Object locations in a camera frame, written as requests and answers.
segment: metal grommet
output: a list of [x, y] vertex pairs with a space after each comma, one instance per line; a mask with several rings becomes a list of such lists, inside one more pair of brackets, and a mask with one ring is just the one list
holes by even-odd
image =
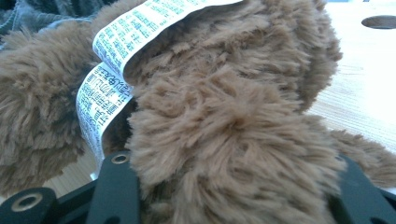
[[14, 212], [26, 211], [35, 207], [41, 200], [43, 200], [41, 193], [26, 194], [12, 204], [11, 210]]
[[113, 157], [113, 159], [111, 159], [111, 162], [113, 162], [114, 164], [122, 164], [122, 163], [125, 163], [128, 160], [129, 160], [129, 156], [128, 155], [120, 154], [120, 155], [117, 155], [117, 156]]

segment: care label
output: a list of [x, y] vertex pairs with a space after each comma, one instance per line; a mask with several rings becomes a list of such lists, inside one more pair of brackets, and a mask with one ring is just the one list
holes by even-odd
[[95, 155], [98, 171], [105, 158], [102, 135], [133, 97], [133, 88], [123, 79], [128, 61], [161, 31], [193, 11], [241, 1], [148, 0], [99, 31], [92, 48], [103, 62], [87, 75], [77, 95], [82, 134]]

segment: gray fabric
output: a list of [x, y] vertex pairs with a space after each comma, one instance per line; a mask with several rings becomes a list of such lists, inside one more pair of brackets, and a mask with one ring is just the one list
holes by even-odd
[[116, 0], [0, 0], [0, 35], [26, 27], [38, 32], [65, 20], [90, 20]]

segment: table surface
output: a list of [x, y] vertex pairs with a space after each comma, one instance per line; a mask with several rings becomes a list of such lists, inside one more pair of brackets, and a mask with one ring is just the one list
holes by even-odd
[[[320, 115], [330, 129], [359, 133], [396, 152], [396, 29], [361, 25], [367, 17], [395, 15], [396, 3], [330, 3], [326, 6], [341, 38], [344, 58], [332, 85], [308, 114]], [[94, 159], [88, 153], [45, 186], [62, 196], [91, 181]]]

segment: stuffed animal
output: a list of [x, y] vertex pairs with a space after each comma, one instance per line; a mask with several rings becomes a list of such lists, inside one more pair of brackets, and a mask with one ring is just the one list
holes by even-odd
[[[41, 186], [90, 150], [76, 95], [100, 62], [92, 40], [143, 2], [120, 0], [92, 22], [3, 37], [1, 194]], [[304, 113], [342, 56], [324, 7], [207, 7], [128, 62], [123, 75], [137, 105], [110, 123], [104, 150], [131, 150], [145, 223], [333, 223], [327, 200], [339, 193], [339, 153], [379, 187], [396, 186], [394, 155]]]

